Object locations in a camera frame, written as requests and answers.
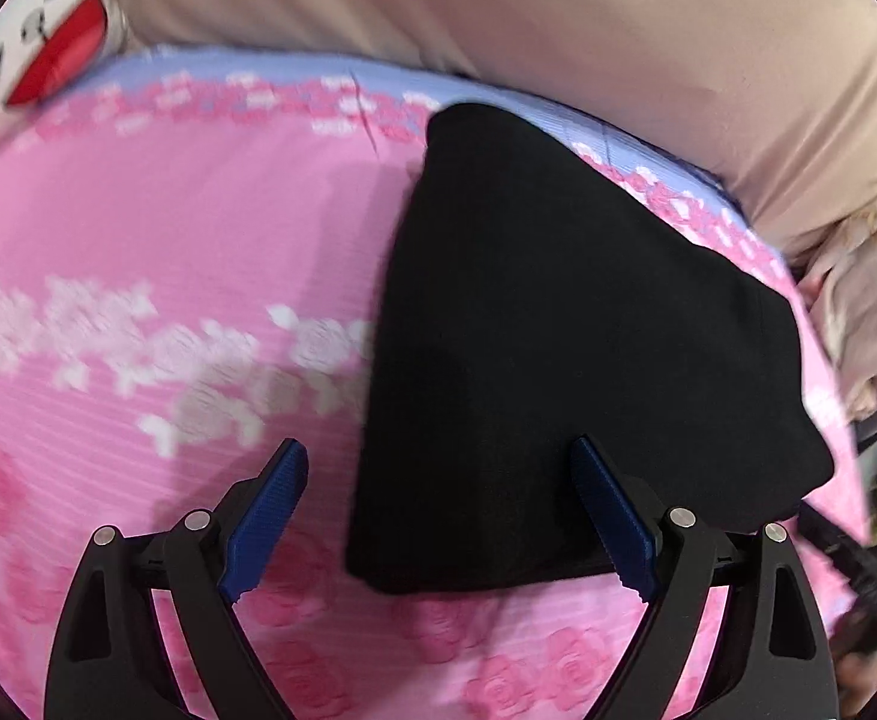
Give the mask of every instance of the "pink bedsheet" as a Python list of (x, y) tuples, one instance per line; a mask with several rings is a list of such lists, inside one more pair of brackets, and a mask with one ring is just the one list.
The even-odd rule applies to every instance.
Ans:
[[(245, 114), (220, 104), (235, 98)], [(376, 284), (424, 146), (401, 122), (431, 107), (348, 79), (183, 74), (135, 98), (73, 95), (0, 155), (0, 680), (29, 717), (90, 533), (167, 528), (285, 436), (309, 448), (309, 488), (237, 610), (298, 718), (579, 718), (608, 680), (643, 610), (614, 576), (397, 599), (341, 568)], [(732, 215), (573, 148), (792, 301), (837, 464), (813, 499), (862, 533), (832, 377), (776, 258)], [(831, 622), (848, 597), (806, 557)], [(720, 603), (713, 591), (672, 715), (701, 683)], [(159, 611), (190, 706), (212, 716), (169, 598)]]

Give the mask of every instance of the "beige cloth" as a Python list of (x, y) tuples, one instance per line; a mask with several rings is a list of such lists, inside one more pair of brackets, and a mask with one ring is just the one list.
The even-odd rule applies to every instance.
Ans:
[(148, 43), (463, 71), (717, 173), (793, 263), (829, 239), (805, 283), (813, 319), (854, 413), (877, 403), (877, 226), (843, 237), (877, 218), (875, 0), (119, 1)]

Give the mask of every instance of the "round metal joint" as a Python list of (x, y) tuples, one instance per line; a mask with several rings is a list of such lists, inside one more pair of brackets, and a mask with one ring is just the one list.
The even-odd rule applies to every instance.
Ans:
[(771, 538), (772, 541), (780, 544), (789, 537), (789, 532), (777, 522), (770, 522), (765, 526), (765, 535)]
[(680, 528), (691, 528), (695, 525), (695, 513), (690, 511), (690, 509), (682, 509), (682, 507), (672, 509), (669, 512), (669, 519)]
[(208, 527), (212, 521), (212, 515), (205, 509), (196, 509), (185, 516), (185, 527), (190, 531), (200, 531)]
[(111, 525), (103, 525), (94, 533), (92, 541), (95, 541), (100, 547), (104, 547), (106, 544), (112, 543), (113, 538), (115, 538), (115, 528)]

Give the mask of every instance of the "metal pin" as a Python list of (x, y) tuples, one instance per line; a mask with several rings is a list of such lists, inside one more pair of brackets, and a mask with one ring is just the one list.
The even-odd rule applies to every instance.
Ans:
[(115, 538), (115, 528), (111, 525), (103, 525), (94, 533), (92, 541), (95, 541), (100, 547), (104, 547), (106, 544), (112, 543), (113, 538)]
[(777, 522), (770, 522), (765, 526), (765, 535), (768, 536), (768, 538), (771, 538), (772, 541), (780, 544), (789, 537), (789, 532)]
[(185, 516), (185, 527), (190, 531), (200, 531), (208, 527), (208, 523), (212, 521), (212, 515), (205, 509), (196, 509), (195, 512), (189, 512)]
[(669, 519), (680, 528), (691, 528), (695, 525), (695, 513), (691, 512), (689, 509), (682, 509), (682, 507), (672, 509), (672, 511), (669, 512)]

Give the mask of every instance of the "crumpled clothing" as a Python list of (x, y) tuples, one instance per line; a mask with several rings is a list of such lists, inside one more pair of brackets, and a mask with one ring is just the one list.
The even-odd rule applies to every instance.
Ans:
[(853, 419), (877, 411), (877, 199), (843, 220), (800, 282)]

